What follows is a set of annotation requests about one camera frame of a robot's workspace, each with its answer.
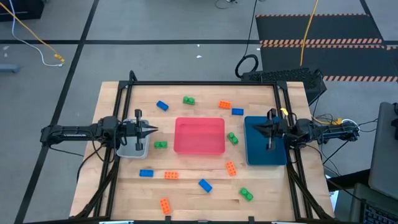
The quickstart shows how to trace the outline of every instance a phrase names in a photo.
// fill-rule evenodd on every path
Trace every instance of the white cable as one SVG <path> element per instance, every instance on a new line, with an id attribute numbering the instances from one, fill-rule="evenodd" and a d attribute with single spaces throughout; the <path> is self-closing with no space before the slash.
<path id="1" fill-rule="evenodd" d="M 11 5 L 12 13 L 15 15 L 15 10 L 14 10 L 14 5 L 12 4 L 12 0 L 9 0 L 9 2 L 10 2 L 10 5 Z M 43 64 L 44 64 L 45 66 L 48 66 L 48 67 L 62 67 L 63 63 L 57 64 L 57 65 L 49 65 L 49 64 L 45 63 L 45 62 L 44 62 L 43 53 L 42 53 L 42 51 L 41 51 L 40 49 L 38 49 L 37 47 L 31 45 L 30 43 L 27 43 L 26 41 L 21 40 L 20 38 L 16 37 L 16 36 L 15 36 L 15 33 L 14 33 L 15 21 L 16 21 L 15 18 L 13 18 L 11 32 L 12 32 L 12 35 L 14 36 L 14 38 L 15 38 L 16 40 L 19 40 L 19 41 L 21 41 L 22 43 L 24 43 L 24 44 L 26 44 L 26 45 L 28 45 L 28 46 L 31 46 L 31 47 L 33 47 L 34 49 L 36 49 L 36 50 L 40 53 L 40 55 L 42 56 L 42 62 L 43 62 Z"/>
<path id="2" fill-rule="evenodd" d="M 353 121 L 352 119 L 343 119 L 341 121 L 341 123 L 344 123 L 345 121 L 349 121 L 349 122 L 355 124 L 355 126 L 358 128 L 358 131 L 361 131 L 361 128 L 359 127 L 359 125 L 355 121 Z"/>

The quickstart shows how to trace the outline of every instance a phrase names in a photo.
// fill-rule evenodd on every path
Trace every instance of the green lego brick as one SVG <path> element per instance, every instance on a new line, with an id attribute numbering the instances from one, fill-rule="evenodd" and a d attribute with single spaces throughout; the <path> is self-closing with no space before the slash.
<path id="1" fill-rule="evenodd" d="M 186 103 L 189 105 L 195 105 L 195 99 L 194 99 L 194 97 L 184 96 L 182 103 Z"/>
<path id="2" fill-rule="evenodd" d="M 231 141 L 232 144 L 236 145 L 239 141 L 237 137 L 235 137 L 234 133 L 228 134 L 228 139 Z"/>
<path id="3" fill-rule="evenodd" d="M 167 148 L 167 141 L 156 141 L 155 149 L 165 149 Z"/>
<path id="4" fill-rule="evenodd" d="M 239 193 L 248 201 L 250 202 L 253 199 L 253 195 L 250 194 L 250 192 L 245 189 L 244 187 L 241 188 L 241 190 L 239 191 Z"/>

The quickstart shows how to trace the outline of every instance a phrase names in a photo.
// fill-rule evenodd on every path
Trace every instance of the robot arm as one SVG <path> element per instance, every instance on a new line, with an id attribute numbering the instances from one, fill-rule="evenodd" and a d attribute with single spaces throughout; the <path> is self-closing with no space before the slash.
<path id="1" fill-rule="evenodd" d="M 63 141 L 98 141 L 104 146 L 118 149 L 126 137 L 137 137 L 136 150 L 142 150 L 140 139 L 157 131 L 156 127 L 145 124 L 140 120 L 141 110 L 135 110 L 136 122 L 118 121 L 115 116 L 101 118 L 98 123 L 89 126 L 47 126 L 42 129 L 40 142 L 51 146 Z"/>
<path id="2" fill-rule="evenodd" d="M 265 138 L 270 139 L 268 150 L 275 149 L 274 138 L 284 138 L 288 146 L 295 147 L 314 140 L 321 144 L 333 138 L 356 141 L 359 137 L 359 128 L 351 122 L 319 126 L 309 119 L 298 119 L 292 127 L 289 127 L 286 119 L 275 119 L 275 117 L 276 109 L 271 109 L 267 113 L 266 123 L 254 126 Z"/>

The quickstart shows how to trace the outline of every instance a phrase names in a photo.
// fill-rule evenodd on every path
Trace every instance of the blue lego brick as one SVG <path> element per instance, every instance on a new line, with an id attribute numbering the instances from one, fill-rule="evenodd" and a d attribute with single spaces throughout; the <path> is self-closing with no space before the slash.
<path id="1" fill-rule="evenodd" d="M 210 193 L 210 191 L 213 189 L 213 187 L 204 179 L 199 181 L 200 187 L 202 187 L 207 193 Z"/>
<path id="2" fill-rule="evenodd" d="M 169 106 L 167 104 L 165 104 L 164 102 L 162 102 L 160 100 L 156 103 L 156 106 L 158 106 L 160 109 L 162 109 L 164 111 L 167 111 L 167 109 L 169 108 Z"/>
<path id="3" fill-rule="evenodd" d="M 140 177 L 154 177 L 154 171 L 141 169 L 141 170 L 139 170 L 139 176 Z"/>
<path id="4" fill-rule="evenodd" d="M 241 109 L 241 108 L 232 108 L 232 115 L 243 115 L 243 109 Z"/>

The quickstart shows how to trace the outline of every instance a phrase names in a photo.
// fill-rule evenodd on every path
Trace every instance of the floor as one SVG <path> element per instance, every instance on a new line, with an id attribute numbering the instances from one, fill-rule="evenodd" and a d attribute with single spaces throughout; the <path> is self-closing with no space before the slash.
<path id="1" fill-rule="evenodd" d="M 94 0 L 50 0 L 40 20 L 26 21 L 46 40 L 79 40 Z M 367 0 L 385 40 L 398 40 L 396 0 Z M 238 1 L 229 9 L 217 9 L 214 0 L 99 0 L 88 40 L 153 40 L 131 45 L 88 44 L 76 66 L 59 124 L 91 123 L 100 84 L 124 80 L 133 69 L 139 80 L 234 80 L 234 68 L 242 57 L 244 44 L 200 44 L 194 40 L 247 39 L 254 1 Z M 310 13 L 313 0 L 265 0 L 256 14 Z M 362 13 L 359 0 L 320 0 L 318 13 Z M 0 22 L 1 40 L 12 39 L 11 23 Z M 21 26 L 16 34 L 33 37 Z M 257 40 L 256 23 L 252 40 Z M 156 40 L 192 40 L 172 44 Z M 15 219 L 33 166 L 40 151 L 40 129 L 50 123 L 55 105 L 68 74 L 77 45 L 54 45 L 67 61 L 61 68 L 40 63 L 38 53 L 26 45 L 0 44 L 0 63 L 18 63 L 22 70 L 0 74 L 0 217 L 4 223 Z M 48 63 L 56 63 L 43 46 Z M 259 56 L 256 44 L 248 53 Z M 244 64 L 241 70 L 248 70 Z M 382 101 L 397 100 L 397 83 L 327 82 L 328 91 L 320 98 L 316 114 L 365 122 L 377 117 Z M 332 161 L 340 174 L 367 169 L 372 156 L 374 133 L 364 133 L 359 141 L 345 146 Z M 330 155 L 341 141 L 323 147 Z M 84 143 L 58 146 L 83 153 Z M 50 151 L 25 222 L 67 218 L 75 191 L 77 168 L 82 159 Z"/>

